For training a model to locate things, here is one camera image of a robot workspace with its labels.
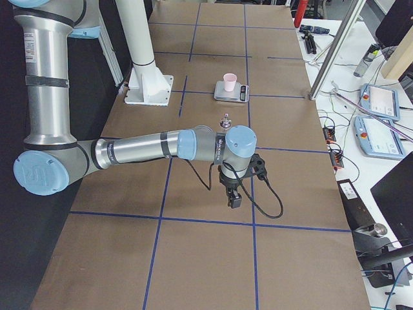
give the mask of pink cup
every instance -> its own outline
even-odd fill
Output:
[[[237,76],[233,73],[224,74],[224,89],[226,92],[231,92],[237,83]]]

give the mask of red cylinder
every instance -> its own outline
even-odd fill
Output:
[[[296,12],[296,18],[294,18],[294,26],[298,28],[303,19],[305,10],[307,9],[308,0],[299,0],[298,9]]]

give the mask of blue tablet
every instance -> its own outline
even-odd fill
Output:
[[[399,98],[395,90],[364,84],[360,90],[360,105],[374,115],[400,120]]]
[[[391,119],[383,119],[393,125]],[[402,160],[406,152],[399,136],[374,118],[356,116],[354,128],[360,147],[370,157]]]

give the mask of white label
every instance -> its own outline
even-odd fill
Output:
[[[354,199],[357,198],[357,194],[354,192],[354,189],[351,187],[351,184],[347,183],[341,183],[340,184],[341,189],[344,192],[344,195],[346,195],[347,199]]]
[[[36,41],[33,32],[25,32],[25,52],[27,63],[35,63],[37,61]]]
[[[364,118],[363,121],[374,152],[400,154],[389,128],[372,118]]]
[[[370,87],[370,109],[373,112],[394,116],[393,92],[379,87]]]

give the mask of white table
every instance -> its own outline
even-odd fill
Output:
[[[322,26],[324,28],[329,28],[330,33],[335,35],[341,21],[329,21],[329,20],[317,20],[317,19],[304,19],[302,24],[304,25],[313,25],[313,26]],[[302,40],[300,34],[297,30],[297,35],[299,38],[299,44],[301,47],[301,52],[303,54],[303,58],[305,61],[313,60],[317,55],[307,54],[305,50],[304,41]],[[320,53],[325,47],[328,46],[330,42],[332,42],[332,36],[318,36],[314,35],[314,41],[317,45],[317,52]],[[350,35],[347,37],[346,41],[343,43],[343,46],[339,52],[339,55],[335,61],[335,64],[343,64],[343,65],[357,65],[360,59],[363,57],[364,53],[366,52],[367,48],[370,44],[375,43],[372,35],[368,31],[366,25],[363,22],[357,22]],[[318,59],[318,63],[322,63],[324,61],[325,53]],[[344,90],[357,90],[360,89],[361,85],[364,83],[374,83],[372,80],[373,75],[375,74],[376,69],[380,64],[383,62],[384,57],[383,55],[378,56],[373,63],[371,64],[370,68],[368,68],[366,74],[359,78],[353,75],[353,71],[356,66],[339,66],[334,65],[333,69],[331,70],[330,74],[327,77],[327,80],[323,87],[321,88],[323,92],[331,92],[334,88],[331,81],[334,81],[335,84],[338,85],[339,88]],[[308,78],[310,80],[311,85],[313,84],[317,73],[319,71],[319,67],[310,65],[309,63],[306,64]],[[399,103],[401,107],[409,107],[413,108],[412,103],[408,99],[407,95],[405,94],[403,88],[398,83],[397,80],[389,80],[384,79],[381,74],[378,74],[378,78],[376,81],[377,85],[389,85],[389,88],[395,89],[398,91],[399,95]],[[353,102],[358,102],[359,99],[359,92],[340,92],[342,95],[346,96],[348,99],[351,99]],[[330,102],[330,96],[325,93],[319,93],[316,104],[317,109],[319,110],[320,116],[326,116],[332,118],[336,125],[347,125],[348,121],[344,119],[339,114],[334,113],[334,111],[342,114],[344,117],[350,119],[353,115],[354,108],[346,104],[344,101],[332,96],[332,101],[334,104],[334,108]],[[360,114],[359,111],[355,111],[354,115]],[[320,119],[321,124],[325,123],[325,119]],[[413,112],[409,110],[402,110],[401,111],[401,121],[399,122],[402,125],[413,127]],[[346,127],[336,127],[336,139],[337,144],[341,147],[345,145],[344,155],[350,158],[360,169],[360,176],[357,181],[354,182],[354,186],[358,191],[361,199],[367,206],[368,210],[370,211],[371,215],[378,223],[383,223],[388,228],[388,224],[384,219],[382,213],[380,212],[377,204],[375,203],[370,189],[375,185],[388,171],[390,171],[394,166],[396,166],[399,161],[396,160],[384,160],[379,158],[371,158],[367,157],[363,154],[362,150],[359,148],[358,142],[356,141],[353,124],[348,128],[348,132],[346,135],[347,128]],[[413,136],[413,132],[409,132],[408,130],[403,129],[403,132],[407,133],[409,136]],[[403,146],[407,152],[413,151],[413,143],[408,141],[402,142]],[[349,161],[344,159],[345,168],[338,170],[336,174],[337,180],[344,180],[350,179],[354,180],[358,174],[357,169],[353,164]],[[394,236],[392,231],[389,231],[387,237],[390,241],[397,240]],[[368,294],[368,298],[370,300],[370,304],[373,307],[384,307],[387,295],[385,292],[390,291],[390,287],[382,287],[375,289],[373,288],[368,280],[365,278],[365,286]],[[413,284],[410,283],[410,286],[406,287],[397,287],[395,289],[396,294],[391,298],[390,304],[388,305],[389,309],[395,309],[396,304],[403,304],[413,307]]]

